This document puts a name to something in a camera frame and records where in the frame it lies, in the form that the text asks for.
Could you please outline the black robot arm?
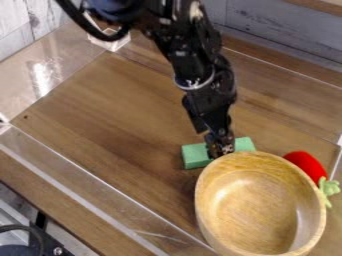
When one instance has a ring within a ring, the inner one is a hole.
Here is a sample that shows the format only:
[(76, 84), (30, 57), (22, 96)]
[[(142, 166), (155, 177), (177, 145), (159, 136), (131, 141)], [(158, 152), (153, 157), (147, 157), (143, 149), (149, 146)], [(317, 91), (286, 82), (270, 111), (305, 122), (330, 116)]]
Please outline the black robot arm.
[(229, 109), (237, 100), (235, 77), (201, 0), (86, 0), (86, 8), (154, 41), (173, 66), (175, 84), (185, 91), (183, 106), (205, 135), (210, 157), (233, 153)]

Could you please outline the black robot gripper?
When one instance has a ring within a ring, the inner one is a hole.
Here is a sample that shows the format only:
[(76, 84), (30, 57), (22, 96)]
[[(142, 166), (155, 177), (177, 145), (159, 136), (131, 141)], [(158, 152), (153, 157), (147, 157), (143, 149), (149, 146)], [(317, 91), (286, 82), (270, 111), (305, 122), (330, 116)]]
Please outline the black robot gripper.
[(237, 100), (235, 75), (231, 63), (215, 61), (202, 70), (186, 69), (181, 76), (186, 95), (183, 106), (198, 133), (205, 135), (209, 157), (217, 159), (235, 151), (235, 135), (230, 131), (229, 109)]

